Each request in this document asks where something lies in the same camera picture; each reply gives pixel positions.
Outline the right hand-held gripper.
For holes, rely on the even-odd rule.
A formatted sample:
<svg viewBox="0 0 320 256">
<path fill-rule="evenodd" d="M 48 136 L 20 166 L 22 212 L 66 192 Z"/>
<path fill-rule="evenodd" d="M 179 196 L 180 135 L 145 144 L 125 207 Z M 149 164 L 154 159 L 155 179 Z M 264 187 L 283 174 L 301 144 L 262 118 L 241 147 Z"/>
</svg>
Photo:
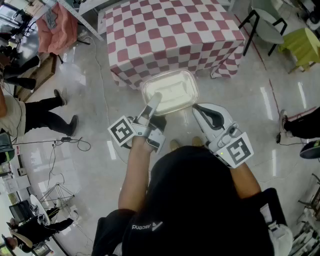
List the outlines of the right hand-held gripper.
<svg viewBox="0 0 320 256">
<path fill-rule="evenodd" d="M 228 168 L 237 168 L 254 155 L 246 132 L 239 129 L 226 108 L 213 103 L 197 103 L 192 106 L 201 131 L 209 141 L 208 149 Z M 216 137 L 215 130 L 223 131 Z"/>
</svg>

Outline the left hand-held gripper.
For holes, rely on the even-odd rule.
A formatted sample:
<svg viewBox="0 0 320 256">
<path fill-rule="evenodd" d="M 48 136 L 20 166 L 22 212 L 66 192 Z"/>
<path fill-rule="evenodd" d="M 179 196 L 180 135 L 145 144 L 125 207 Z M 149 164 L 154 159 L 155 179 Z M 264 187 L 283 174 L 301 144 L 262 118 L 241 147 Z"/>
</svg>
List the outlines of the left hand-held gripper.
<svg viewBox="0 0 320 256">
<path fill-rule="evenodd" d="M 161 151 L 166 140 L 164 131 L 167 121 L 164 116 L 153 116 L 161 99 L 162 94 L 156 92 L 137 118 L 122 116 L 108 128 L 119 147 L 130 150 L 133 137 L 144 137 L 155 153 Z"/>
</svg>

